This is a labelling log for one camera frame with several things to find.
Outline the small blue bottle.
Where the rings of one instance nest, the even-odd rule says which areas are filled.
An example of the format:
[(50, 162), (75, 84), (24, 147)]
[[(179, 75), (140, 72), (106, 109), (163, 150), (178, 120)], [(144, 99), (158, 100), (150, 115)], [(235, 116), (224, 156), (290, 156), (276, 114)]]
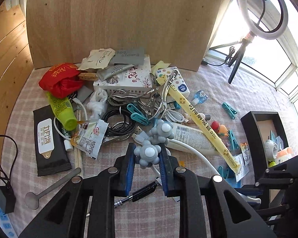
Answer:
[(203, 90), (199, 90), (195, 93), (193, 100), (191, 101), (191, 104), (193, 106), (202, 104), (208, 99), (207, 94)]

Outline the brown cardboard panel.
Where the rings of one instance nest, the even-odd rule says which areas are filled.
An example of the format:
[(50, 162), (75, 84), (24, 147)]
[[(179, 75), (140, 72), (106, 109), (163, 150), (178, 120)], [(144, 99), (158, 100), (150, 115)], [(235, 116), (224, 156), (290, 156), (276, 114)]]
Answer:
[(221, 0), (27, 0), (34, 67), (81, 62), (93, 49), (142, 47), (152, 63), (196, 71)]

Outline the wooden cabinet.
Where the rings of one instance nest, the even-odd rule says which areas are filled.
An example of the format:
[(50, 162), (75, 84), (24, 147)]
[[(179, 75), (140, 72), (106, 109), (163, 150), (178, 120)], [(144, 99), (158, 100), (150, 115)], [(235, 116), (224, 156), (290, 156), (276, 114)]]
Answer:
[(21, 7), (0, 11), (0, 134), (6, 133), (14, 104), (32, 70)]

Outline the white tube blue cap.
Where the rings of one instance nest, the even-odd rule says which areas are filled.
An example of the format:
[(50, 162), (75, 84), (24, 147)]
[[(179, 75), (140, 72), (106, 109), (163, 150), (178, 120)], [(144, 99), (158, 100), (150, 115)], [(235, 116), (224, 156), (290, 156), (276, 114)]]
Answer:
[(220, 156), (219, 152), (200, 129), (173, 123), (173, 133), (174, 140), (191, 146), (204, 156)]

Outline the teal clothespin pair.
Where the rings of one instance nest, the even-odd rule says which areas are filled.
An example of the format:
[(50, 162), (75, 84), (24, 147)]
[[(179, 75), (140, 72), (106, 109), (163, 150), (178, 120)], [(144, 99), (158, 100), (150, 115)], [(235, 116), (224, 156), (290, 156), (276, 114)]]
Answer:
[(132, 120), (144, 126), (148, 126), (150, 124), (150, 121), (142, 114), (142, 112), (135, 105), (128, 104), (126, 108), (130, 112)]

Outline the red fabric pouch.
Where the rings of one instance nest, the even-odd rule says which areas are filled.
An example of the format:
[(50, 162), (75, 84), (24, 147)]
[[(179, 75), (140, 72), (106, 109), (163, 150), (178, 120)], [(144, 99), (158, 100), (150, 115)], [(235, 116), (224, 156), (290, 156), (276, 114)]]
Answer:
[(43, 75), (39, 86), (54, 97), (63, 99), (84, 86), (85, 81), (78, 76), (80, 73), (73, 63), (57, 64)]

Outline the teal cream tube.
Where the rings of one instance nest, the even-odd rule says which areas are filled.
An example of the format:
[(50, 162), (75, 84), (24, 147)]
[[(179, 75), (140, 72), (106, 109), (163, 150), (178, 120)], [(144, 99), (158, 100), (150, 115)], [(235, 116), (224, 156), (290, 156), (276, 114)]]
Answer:
[(283, 150), (284, 142), (279, 135), (276, 135), (272, 130), (270, 130), (269, 139), (277, 144), (279, 151)]

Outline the cream paper packet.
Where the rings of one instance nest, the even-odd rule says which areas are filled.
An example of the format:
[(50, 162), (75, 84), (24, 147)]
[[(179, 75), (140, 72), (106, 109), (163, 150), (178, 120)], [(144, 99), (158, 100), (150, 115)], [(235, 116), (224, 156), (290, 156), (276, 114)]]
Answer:
[(89, 69), (104, 69), (108, 66), (116, 51), (112, 48), (101, 48), (90, 51), (87, 58), (84, 58), (79, 66), (80, 71)]

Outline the small cartoon figurine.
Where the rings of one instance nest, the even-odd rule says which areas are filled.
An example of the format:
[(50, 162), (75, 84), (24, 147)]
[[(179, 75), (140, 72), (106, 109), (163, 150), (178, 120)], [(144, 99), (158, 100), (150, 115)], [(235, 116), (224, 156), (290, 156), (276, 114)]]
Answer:
[(211, 124), (211, 128), (216, 132), (216, 134), (220, 137), (228, 137), (228, 129), (225, 125), (222, 125), (218, 121), (213, 121)]

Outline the black sorting tray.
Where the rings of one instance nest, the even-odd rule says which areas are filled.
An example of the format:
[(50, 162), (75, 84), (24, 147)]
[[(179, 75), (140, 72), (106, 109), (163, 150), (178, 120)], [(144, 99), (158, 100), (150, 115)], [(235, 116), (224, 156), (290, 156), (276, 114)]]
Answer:
[(278, 112), (250, 111), (241, 118), (241, 123), (247, 137), (255, 181), (258, 181), (268, 167), (265, 157), (264, 145), (270, 135), (270, 131), (280, 136), (284, 146), (288, 146), (285, 130)]

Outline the black power adapter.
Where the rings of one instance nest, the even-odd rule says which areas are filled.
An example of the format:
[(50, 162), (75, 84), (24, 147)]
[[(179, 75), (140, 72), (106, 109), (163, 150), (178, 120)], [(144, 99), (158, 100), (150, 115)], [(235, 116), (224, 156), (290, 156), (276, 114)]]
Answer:
[(0, 208), (5, 213), (14, 212), (16, 196), (11, 186), (0, 186)]

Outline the white plug adapter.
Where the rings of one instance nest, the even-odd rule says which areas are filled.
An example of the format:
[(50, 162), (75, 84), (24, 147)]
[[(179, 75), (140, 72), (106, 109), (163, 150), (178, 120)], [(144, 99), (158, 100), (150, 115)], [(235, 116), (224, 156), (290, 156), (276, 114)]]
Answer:
[(274, 161), (277, 158), (278, 145), (272, 140), (266, 140), (264, 144), (265, 157), (268, 161)]

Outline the yellow-green shuttlecock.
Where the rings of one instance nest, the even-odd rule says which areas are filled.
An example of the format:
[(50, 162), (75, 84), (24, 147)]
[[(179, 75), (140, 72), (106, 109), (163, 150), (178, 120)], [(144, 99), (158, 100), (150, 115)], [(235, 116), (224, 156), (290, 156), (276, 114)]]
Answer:
[(269, 167), (274, 167), (276, 163), (274, 161), (269, 162)]

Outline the white patterned tissue pack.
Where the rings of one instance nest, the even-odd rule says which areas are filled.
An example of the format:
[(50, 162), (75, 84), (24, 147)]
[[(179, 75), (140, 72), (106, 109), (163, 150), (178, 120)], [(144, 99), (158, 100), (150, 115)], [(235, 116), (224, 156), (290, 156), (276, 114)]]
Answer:
[(185, 83), (185, 81), (177, 67), (168, 67), (168, 68), (158, 69), (155, 72), (155, 76), (156, 76), (156, 78), (159, 78), (159, 77), (168, 78), (173, 70), (177, 70), (178, 74), (177, 74), (176, 79), (172, 82), (172, 86), (174, 88), (176, 88), (184, 97), (188, 98), (190, 95), (190, 90), (189, 90), (187, 84)]

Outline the metal spoon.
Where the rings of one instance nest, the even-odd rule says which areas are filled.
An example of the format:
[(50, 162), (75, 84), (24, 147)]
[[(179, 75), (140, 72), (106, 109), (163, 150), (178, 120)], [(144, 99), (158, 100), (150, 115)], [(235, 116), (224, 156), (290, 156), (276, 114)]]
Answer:
[(71, 171), (70, 173), (68, 173), (67, 175), (65, 175), (61, 179), (59, 179), (57, 182), (55, 182), (54, 184), (52, 184), (50, 187), (46, 188), (45, 190), (43, 190), (39, 194), (36, 194), (36, 193), (33, 193), (33, 192), (28, 192), (25, 195), (25, 204), (26, 204), (26, 206), (30, 209), (33, 209), (33, 210), (38, 209), (39, 204), (40, 204), (40, 198), (44, 197), (45, 195), (47, 195), (48, 193), (50, 193), (54, 189), (58, 188), (59, 186), (65, 184), (71, 178), (77, 176), (80, 173), (81, 173), (81, 168), (75, 168), (73, 171)]

